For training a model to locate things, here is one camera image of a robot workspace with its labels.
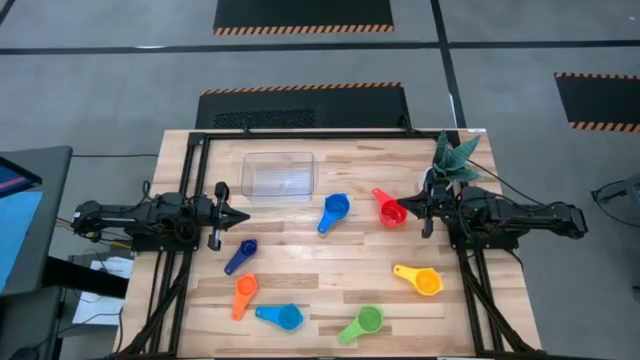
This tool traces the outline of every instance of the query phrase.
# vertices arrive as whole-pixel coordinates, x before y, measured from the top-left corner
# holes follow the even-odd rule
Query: blue measuring cup
[[[344,219],[349,213],[347,194],[333,194],[324,200],[324,214],[318,225],[318,232],[325,234],[333,223]]]
[[[258,306],[256,307],[256,317],[272,322],[287,331],[297,329],[304,322],[300,309],[294,304]]]
[[[258,242],[256,240],[244,240],[241,242],[235,255],[229,260],[227,266],[224,267],[225,274],[233,274],[233,272],[249,257],[255,254],[256,251],[258,251]]]

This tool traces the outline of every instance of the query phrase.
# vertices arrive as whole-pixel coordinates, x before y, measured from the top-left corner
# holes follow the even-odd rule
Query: plastic bin
[[[241,191],[251,201],[310,201],[316,176],[312,153],[250,153],[242,163]]]

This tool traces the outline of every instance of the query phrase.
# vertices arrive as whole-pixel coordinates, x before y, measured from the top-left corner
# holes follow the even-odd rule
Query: wooden tabletop
[[[178,190],[188,134],[165,133],[152,194]],[[472,159],[495,171],[487,135],[460,131],[462,141],[475,135],[481,135],[481,140]],[[244,155],[274,151],[314,154],[319,178],[310,202],[252,203],[240,194]],[[204,191],[213,194],[215,184],[225,181],[231,188],[230,205],[249,213],[251,219],[223,233],[220,252],[209,250],[202,237],[191,268],[178,356],[473,354],[457,257],[449,247],[444,224],[435,220],[429,239],[421,238],[422,223],[411,214],[404,226],[386,228],[379,222],[378,204],[371,195],[376,187],[394,197],[417,194],[434,151],[435,142],[422,139],[212,141]],[[196,151],[189,194],[198,158]],[[499,183],[489,175],[476,185],[500,192]],[[316,227],[324,198],[336,192],[348,194],[350,213],[326,237],[319,237]],[[257,254],[227,276],[224,266],[246,239],[258,240]],[[496,305],[526,342],[539,347],[520,265],[504,251],[486,251],[486,257]],[[136,257],[123,310],[124,344],[145,323],[155,259],[155,253]],[[174,274],[180,262],[178,257]],[[395,264],[435,268],[444,290],[432,297],[417,294],[391,273]],[[259,290],[244,318],[233,321],[234,283],[249,272],[255,273]],[[295,332],[284,332],[254,315],[257,305],[288,303],[298,305],[304,315],[304,324]],[[338,333],[364,304],[384,310],[381,331],[339,344]],[[486,316],[479,308],[485,346],[490,347]],[[165,321],[161,349],[167,348],[170,325]]]

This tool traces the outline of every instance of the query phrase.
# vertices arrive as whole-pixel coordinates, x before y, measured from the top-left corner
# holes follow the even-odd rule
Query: red measuring cup
[[[380,203],[380,222],[389,227],[400,226],[407,221],[407,209],[384,191],[375,188],[371,191]]]

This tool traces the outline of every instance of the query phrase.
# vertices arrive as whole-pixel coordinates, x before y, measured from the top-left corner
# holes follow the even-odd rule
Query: gray floor
[[[640,37],[636,0],[441,2],[452,41]],[[437,39],[427,0],[392,5],[394,34],[214,38],[216,1],[17,0],[0,27],[0,48]],[[500,174],[541,201],[574,203],[587,217],[590,233],[580,241],[541,232],[522,241],[545,349],[637,359],[640,304],[631,285],[640,283],[640,231],[603,216],[589,190],[639,171],[640,137],[569,129],[553,73],[640,74],[640,48],[452,56],[467,125],[488,129]],[[416,126],[454,125],[437,50],[0,56],[0,150],[69,144],[85,154],[157,152],[165,129],[193,128],[203,88],[356,81],[402,81]],[[148,158],[74,159],[60,216],[69,218],[87,199],[137,201],[154,167]],[[623,206],[611,211],[622,213]],[[57,231],[51,253],[65,257],[86,247]],[[106,353],[113,335],[107,329],[66,341],[62,358]]]

